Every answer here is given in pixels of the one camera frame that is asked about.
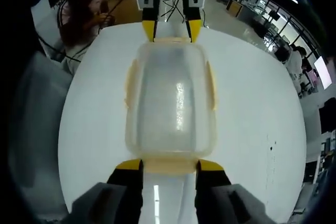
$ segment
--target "floor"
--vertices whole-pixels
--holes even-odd
[[[178,10],[175,9],[173,13],[169,12],[171,10],[169,5],[172,5],[172,0],[161,0],[159,21],[182,22],[183,17],[178,11],[183,12],[183,1],[178,1]],[[201,18],[205,27],[242,39],[274,57],[274,54],[270,50],[270,44],[260,38],[251,27],[231,16],[226,10],[226,5],[216,0],[205,0],[204,11],[201,11]]]

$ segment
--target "white round table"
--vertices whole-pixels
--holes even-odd
[[[158,33],[159,28],[165,32],[162,36],[185,29],[168,26],[159,24]],[[141,23],[105,28],[74,76],[58,144],[59,175],[69,211],[75,199],[133,158],[124,144],[124,84],[143,43]],[[285,67],[253,45],[211,29],[202,28],[197,43],[213,68],[218,96],[218,141],[205,158],[221,164],[233,184],[261,200],[274,221],[287,222],[303,181],[306,134]]]

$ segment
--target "person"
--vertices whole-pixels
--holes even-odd
[[[82,60],[99,29],[115,22],[108,15],[107,0],[65,0],[59,7],[57,23],[69,57]],[[66,58],[69,71],[75,74],[79,62]]]
[[[289,72],[291,79],[293,80],[295,89],[298,93],[301,92],[300,78],[302,75],[302,59],[307,55],[306,50],[303,47],[294,47],[291,52],[285,66]]]

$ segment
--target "translucent plastic container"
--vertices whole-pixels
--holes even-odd
[[[216,141],[215,87],[202,48],[185,42],[140,47],[127,80],[125,141],[139,158],[200,158]]]

